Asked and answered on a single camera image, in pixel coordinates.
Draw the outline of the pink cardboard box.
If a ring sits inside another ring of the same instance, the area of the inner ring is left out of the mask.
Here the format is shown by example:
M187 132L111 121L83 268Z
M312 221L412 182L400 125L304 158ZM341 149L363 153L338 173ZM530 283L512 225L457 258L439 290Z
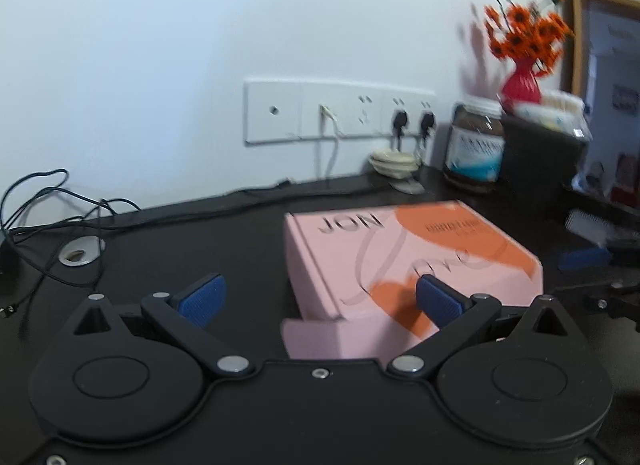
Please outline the pink cardboard box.
M387 363L434 335L416 307L424 274L513 307L544 290L539 259L456 200L288 214L284 243L300 317L284 320L281 335L297 360Z

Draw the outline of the black storage box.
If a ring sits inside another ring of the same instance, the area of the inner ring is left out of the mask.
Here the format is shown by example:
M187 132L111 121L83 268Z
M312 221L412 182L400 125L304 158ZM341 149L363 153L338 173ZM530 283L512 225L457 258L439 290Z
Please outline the black storage box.
M498 191L530 207L568 203L588 142L509 114L502 116L501 124L504 150Z

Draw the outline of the white patterned tissue pack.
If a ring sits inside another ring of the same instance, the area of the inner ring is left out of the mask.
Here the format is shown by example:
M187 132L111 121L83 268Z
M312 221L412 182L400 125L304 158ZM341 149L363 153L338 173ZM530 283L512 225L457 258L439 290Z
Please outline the white patterned tissue pack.
M513 105L514 115L544 128L573 134L582 129L580 118L565 110L530 102L516 102Z

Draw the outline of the brown fish oil bottle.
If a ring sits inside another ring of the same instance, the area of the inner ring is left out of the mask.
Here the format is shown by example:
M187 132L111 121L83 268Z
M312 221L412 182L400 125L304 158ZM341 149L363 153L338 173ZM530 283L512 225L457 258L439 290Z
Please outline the brown fish oil bottle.
M442 167L448 181L477 193L494 191L506 145L501 117L495 100L468 95L456 105Z

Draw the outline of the cotton swab container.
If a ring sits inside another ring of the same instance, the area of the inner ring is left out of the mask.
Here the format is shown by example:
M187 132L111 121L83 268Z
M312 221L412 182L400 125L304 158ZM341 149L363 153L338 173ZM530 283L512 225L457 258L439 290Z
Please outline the cotton swab container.
M579 96L560 90L544 90L541 92L541 104L550 108L544 125L566 131L582 128L585 102Z

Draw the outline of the red ribbed vase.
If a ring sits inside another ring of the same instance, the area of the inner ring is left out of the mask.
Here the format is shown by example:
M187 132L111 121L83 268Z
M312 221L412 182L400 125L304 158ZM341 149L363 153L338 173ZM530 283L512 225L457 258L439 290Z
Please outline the red ribbed vase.
M508 77L500 90L500 101L506 113L512 113L516 103L541 102L541 91L534 75L535 61L522 58L515 61L513 73Z

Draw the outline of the black plug right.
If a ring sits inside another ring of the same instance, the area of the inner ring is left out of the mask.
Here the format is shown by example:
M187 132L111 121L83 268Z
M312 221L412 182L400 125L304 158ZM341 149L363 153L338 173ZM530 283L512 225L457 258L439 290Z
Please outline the black plug right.
M419 157L422 165L426 164L426 151L428 141L430 141L435 127L435 115L431 110L426 110L422 114L420 121L420 138L418 142Z

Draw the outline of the black plug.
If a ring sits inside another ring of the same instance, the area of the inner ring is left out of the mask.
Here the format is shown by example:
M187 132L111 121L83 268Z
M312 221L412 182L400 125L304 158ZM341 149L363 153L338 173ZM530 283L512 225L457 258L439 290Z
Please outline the black plug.
M397 152L401 151L402 138L405 136L408 122L407 112L405 110L396 110L393 118L393 138Z
M420 138L418 142L419 157L422 165L426 164L426 151L428 141L430 141L435 127L435 115L431 110L426 110L422 114L420 121Z

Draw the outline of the black plug left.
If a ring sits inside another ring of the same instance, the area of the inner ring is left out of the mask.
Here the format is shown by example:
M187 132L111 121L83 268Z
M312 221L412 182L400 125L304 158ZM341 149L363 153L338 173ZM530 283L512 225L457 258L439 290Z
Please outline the black plug left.
M401 151L402 138L405 136L408 122L407 112L405 110L396 110L393 118L393 138L397 152Z

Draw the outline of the orange artificial flowers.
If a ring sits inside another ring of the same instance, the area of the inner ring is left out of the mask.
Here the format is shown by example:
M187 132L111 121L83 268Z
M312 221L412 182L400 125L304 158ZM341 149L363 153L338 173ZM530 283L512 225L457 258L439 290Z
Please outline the orange artificial flowers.
M517 4L491 0L484 25L491 54L498 60L531 61L537 78L550 76L562 58L565 41L573 35L560 14L564 0Z

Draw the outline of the white wall socket strip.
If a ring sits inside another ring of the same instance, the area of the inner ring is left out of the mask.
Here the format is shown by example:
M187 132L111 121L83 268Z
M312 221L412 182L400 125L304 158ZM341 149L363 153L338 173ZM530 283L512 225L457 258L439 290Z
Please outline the white wall socket strip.
M253 78L244 82L244 141L283 143L389 138L399 113L407 136L419 136L424 114L437 106L431 90L321 79Z

